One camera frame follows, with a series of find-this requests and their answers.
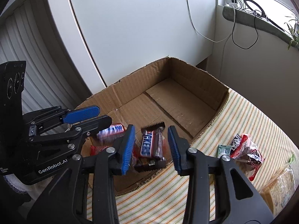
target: green plant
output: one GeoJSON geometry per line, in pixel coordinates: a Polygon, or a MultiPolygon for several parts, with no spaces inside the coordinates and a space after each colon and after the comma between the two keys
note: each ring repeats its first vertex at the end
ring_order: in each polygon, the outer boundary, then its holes
{"type": "Polygon", "coordinates": [[[288,50],[290,49],[290,47],[292,46],[293,43],[295,43],[296,48],[299,50],[299,34],[298,34],[298,29],[299,29],[298,23],[299,23],[299,21],[298,21],[297,17],[288,17],[288,18],[292,18],[292,19],[289,20],[289,22],[290,21],[295,21],[294,27],[292,25],[290,25],[288,22],[285,22],[285,24],[288,26],[288,29],[289,29],[289,32],[287,32],[287,33],[292,38],[290,43],[289,43],[288,50]]]}

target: blue gripper pad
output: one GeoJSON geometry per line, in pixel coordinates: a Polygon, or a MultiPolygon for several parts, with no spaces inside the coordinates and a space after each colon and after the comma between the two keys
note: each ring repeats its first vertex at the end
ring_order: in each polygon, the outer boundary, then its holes
{"type": "Polygon", "coordinates": [[[97,117],[100,113],[100,108],[98,106],[90,106],[84,109],[79,109],[67,113],[64,118],[62,118],[63,123],[74,124],[83,120],[87,120],[93,117],[97,117]]]}

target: plant leaf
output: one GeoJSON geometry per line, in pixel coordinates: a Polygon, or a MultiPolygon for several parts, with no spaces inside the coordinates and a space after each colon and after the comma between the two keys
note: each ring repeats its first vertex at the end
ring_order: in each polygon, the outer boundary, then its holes
{"type": "Polygon", "coordinates": [[[288,50],[291,48],[293,42],[294,42],[294,40],[292,39],[289,43],[288,50]]]}

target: corrugated panel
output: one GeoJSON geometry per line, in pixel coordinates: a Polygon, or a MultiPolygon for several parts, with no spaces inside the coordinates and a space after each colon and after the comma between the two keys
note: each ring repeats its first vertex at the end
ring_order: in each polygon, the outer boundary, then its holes
{"type": "MultiPolygon", "coordinates": [[[[26,0],[0,28],[0,63],[25,60],[23,113],[61,105],[75,108],[82,100],[54,63],[38,31],[30,0],[26,0]]],[[[64,131],[58,127],[49,133],[64,131]]]]}

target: cardboard box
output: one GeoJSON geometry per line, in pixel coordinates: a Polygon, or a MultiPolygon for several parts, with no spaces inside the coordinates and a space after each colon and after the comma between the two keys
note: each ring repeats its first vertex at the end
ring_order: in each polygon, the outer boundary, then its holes
{"type": "MultiPolygon", "coordinates": [[[[166,139],[167,128],[174,125],[179,136],[191,144],[213,122],[227,99],[228,87],[213,76],[179,59],[167,57],[122,78],[78,108],[97,105],[101,115],[109,115],[114,124],[135,125],[139,142],[141,127],[165,122],[163,136],[166,139]]],[[[168,144],[163,155],[170,163],[168,144]]],[[[115,192],[119,195],[137,189],[156,173],[128,171],[125,176],[115,176],[115,192]]]]}

